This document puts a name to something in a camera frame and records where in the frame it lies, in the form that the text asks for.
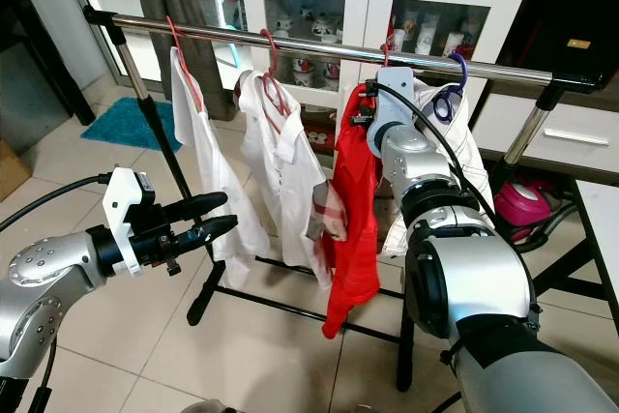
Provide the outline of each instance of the clothes rack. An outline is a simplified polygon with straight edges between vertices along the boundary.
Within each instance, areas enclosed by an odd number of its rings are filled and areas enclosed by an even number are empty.
[[[144,114],[149,127],[159,142],[165,161],[172,172],[181,195],[184,198],[191,197],[192,193],[190,192],[187,181],[185,180],[183,171],[181,170],[181,167],[174,156],[174,152],[165,137],[162,122],[155,109],[155,102],[146,90],[144,81],[137,70],[131,52],[127,46],[127,40],[123,33],[123,28],[127,28],[147,31],[150,33],[171,35],[172,29],[170,25],[165,20],[142,18],[139,16],[130,15],[118,15],[113,12],[97,11],[91,6],[84,7],[83,12],[89,23],[105,28],[112,43],[116,46],[121,60],[127,70],[127,74],[129,75],[133,89],[137,95],[139,108]],[[188,24],[176,24],[175,28],[176,31],[185,38],[218,41],[231,44],[245,44],[265,48],[271,46],[270,40],[260,34],[208,26],[193,26]],[[320,55],[323,57],[381,65],[385,62],[385,53],[377,49],[342,44],[326,44],[289,38],[274,38],[274,40],[277,49],[281,51],[303,52],[309,55]],[[411,53],[390,52],[388,62],[389,65],[393,66],[408,66],[416,70],[432,71],[438,74],[458,75],[461,71],[460,63],[457,63],[449,58]],[[498,192],[501,187],[515,174],[517,164],[522,154],[549,112],[557,105],[559,99],[563,96],[563,93],[566,91],[571,91],[588,94],[594,91],[597,87],[597,83],[594,80],[585,76],[524,70],[520,68],[503,67],[500,65],[473,61],[467,62],[467,69],[468,74],[473,77],[481,77],[499,81],[511,81],[544,87],[542,94],[537,99],[535,106],[520,129],[516,139],[491,173],[490,184],[494,192]],[[209,251],[209,254],[212,259],[212,251]],[[287,266],[278,260],[263,257],[256,257],[256,260],[279,268],[284,268],[289,271],[311,274],[311,271],[309,270]],[[326,319],[326,317],[320,313],[303,310],[281,302],[251,295],[240,290],[225,288],[219,285],[224,270],[225,264],[223,261],[213,263],[213,270],[211,274],[204,282],[200,294],[188,311],[187,318],[192,326],[196,325],[200,321],[202,314],[206,310],[215,292],[256,302],[267,307],[289,311],[291,313],[318,321],[324,321]],[[401,293],[386,289],[380,289],[379,293],[392,298],[402,299],[405,302],[406,296]],[[344,323],[343,329],[356,331],[368,336],[397,343],[397,386],[398,389],[403,392],[408,390],[412,382],[414,324],[406,311],[405,304],[402,305],[402,318],[399,337],[348,322]]]

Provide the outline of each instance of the cardboard box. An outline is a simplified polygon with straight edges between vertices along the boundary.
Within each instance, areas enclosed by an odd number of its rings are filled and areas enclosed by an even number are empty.
[[[0,139],[0,201],[21,186],[32,173],[13,153],[11,147]]]

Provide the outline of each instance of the cabinet handle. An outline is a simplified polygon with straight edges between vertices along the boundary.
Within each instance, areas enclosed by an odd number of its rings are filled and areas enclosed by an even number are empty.
[[[584,142],[586,144],[603,145],[605,147],[610,145],[610,139],[586,134],[567,133],[565,131],[551,130],[549,128],[544,128],[544,135],[547,135],[548,137],[556,137],[558,139],[573,140],[575,142]]]

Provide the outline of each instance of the white table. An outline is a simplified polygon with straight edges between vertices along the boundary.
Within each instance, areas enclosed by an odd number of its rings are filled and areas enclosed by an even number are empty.
[[[619,332],[619,188],[575,181],[574,194],[587,237],[537,275],[533,284],[538,296],[554,288],[607,300]],[[591,260],[602,284],[570,278]]]

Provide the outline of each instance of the curtain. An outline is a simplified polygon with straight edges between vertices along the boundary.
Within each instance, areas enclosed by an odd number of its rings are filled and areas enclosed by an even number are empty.
[[[140,0],[144,16],[163,19],[170,15],[174,23],[205,26],[206,21],[197,0]],[[172,36],[151,33],[157,59],[162,71],[165,97],[171,100],[170,48],[174,45]],[[231,120],[236,108],[230,92],[221,87],[220,74],[213,47],[209,41],[179,37],[185,61],[190,73],[197,79],[204,94],[209,116],[217,120]]]

